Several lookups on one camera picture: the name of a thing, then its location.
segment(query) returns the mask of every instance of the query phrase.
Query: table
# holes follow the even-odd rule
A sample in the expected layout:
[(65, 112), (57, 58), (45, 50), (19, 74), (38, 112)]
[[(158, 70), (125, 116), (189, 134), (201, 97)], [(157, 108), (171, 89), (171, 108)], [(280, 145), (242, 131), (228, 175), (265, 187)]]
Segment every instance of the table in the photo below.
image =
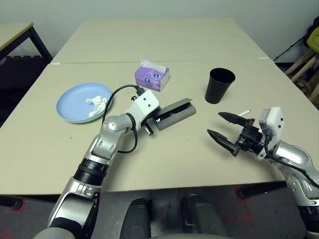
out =
[(33, 42), (46, 63), (50, 63), (52, 56), (33, 28), (32, 22), (0, 23), (0, 60), (28, 38)]
[[(129, 155), (118, 154), (103, 185), (103, 191), (128, 191), (192, 186), (245, 184), (283, 180), (281, 173), (254, 155), (240, 152), (235, 158), (215, 143), (206, 130), (214, 129), (235, 141), (242, 127), (225, 123), (217, 115), (251, 109), (258, 119), (263, 109), (281, 106), (286, 125), (282, 140), (298, 145), (312, 156), (319, 168), (319, 115), (269, 59), (219, 55), (209, 61), (159, 62), (170, 68), (171, 78), (162, 92), (154, 92), (162, 106), (192, 98), (195, 115), (148, 136), (139, 132), (139, 144)], [(72, 124), (59, 118), (55, 105), (70, 87), (100, 82), (111, 89), (134, 83), (139, 63), (83, 63), (48, 65), (0, 129), (1, 194), (59, 194), (93, 137), (101, 119)], [(236, 75), (222, 101), (204, 100), (208, 74), (225, 67)], [(132, 103), (134, 91), (117, 94), (109, 115), (118, 115)], [(134, 143), (132, 134), (121, 149)]]
[(90, 20), (54, 63), (213, 60), (267, 57), (230, 18)]

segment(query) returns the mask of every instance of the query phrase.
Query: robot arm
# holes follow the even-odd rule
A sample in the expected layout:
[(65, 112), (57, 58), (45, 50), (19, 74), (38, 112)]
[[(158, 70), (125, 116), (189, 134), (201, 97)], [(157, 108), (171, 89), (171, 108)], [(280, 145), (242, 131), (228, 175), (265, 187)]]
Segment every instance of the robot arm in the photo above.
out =
[(219, 115), (244, 128), (235, 144), (223, 135), (208, 129), (210, 136), (234, 156), (239, 150), (243, 150), (255, 153), (257, 160), (268, 158), (285, 177), (304, 220), (307, 238), (319, 239), (319, 172), (314, 168), (312, 159), (305, 150), (280, 140), (284, 127), (280, 107), (263, 111), (259, 120), (262, 133), (253, 126), (254, 119), (245, 119), (225, 112)]
[(89, 239), (99, 206), (102, 182), (119, 149), (121, 137), (132, 130), (136, 135), (142, 122), (160, 103), (151, 91), (139, 88), (139, 97), (120, 116), (104, 120), (100, 133), (93, 139), (81, 164), (65, 186), (54, 209), (48, 228), (35, 239)]

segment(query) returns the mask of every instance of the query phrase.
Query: purple tissue box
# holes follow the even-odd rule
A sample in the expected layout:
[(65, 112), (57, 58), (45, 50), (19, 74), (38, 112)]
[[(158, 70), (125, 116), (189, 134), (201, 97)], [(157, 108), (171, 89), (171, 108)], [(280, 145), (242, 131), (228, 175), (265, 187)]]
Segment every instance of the purple tissue box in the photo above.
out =
[(168, 82), (168, 78), (169, 68), (166, 68), (164, 74), (142, 66), (135, 72), (136, 84), (156, 91), (162, 91)]

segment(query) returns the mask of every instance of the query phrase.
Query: plate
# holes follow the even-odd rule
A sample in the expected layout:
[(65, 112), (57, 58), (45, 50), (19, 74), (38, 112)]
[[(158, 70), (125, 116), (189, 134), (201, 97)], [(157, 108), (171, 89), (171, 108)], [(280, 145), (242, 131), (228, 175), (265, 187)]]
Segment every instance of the plate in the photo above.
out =
[(109, 99), (112, 91), (100, 83), (84, 83), (77, 85), (63, 93), (56, 103), (56, 111), (60, 117), (71, 123), (86, 123), (103, 115), (103, 112), (88, 117), (89, 112), (94, 110), (94, 105), (85, 101), (86, 98), (102, 96)]

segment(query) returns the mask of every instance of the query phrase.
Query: white stick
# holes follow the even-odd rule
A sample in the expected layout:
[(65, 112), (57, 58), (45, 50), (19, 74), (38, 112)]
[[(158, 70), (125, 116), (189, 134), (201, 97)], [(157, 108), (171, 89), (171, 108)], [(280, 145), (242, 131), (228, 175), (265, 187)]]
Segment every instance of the white stick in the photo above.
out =
[(238, 116), (244, 116), (246, 114), (248, 114), (250, 112), (250, 110), (246, 110), (243, 113), (238, 114)]

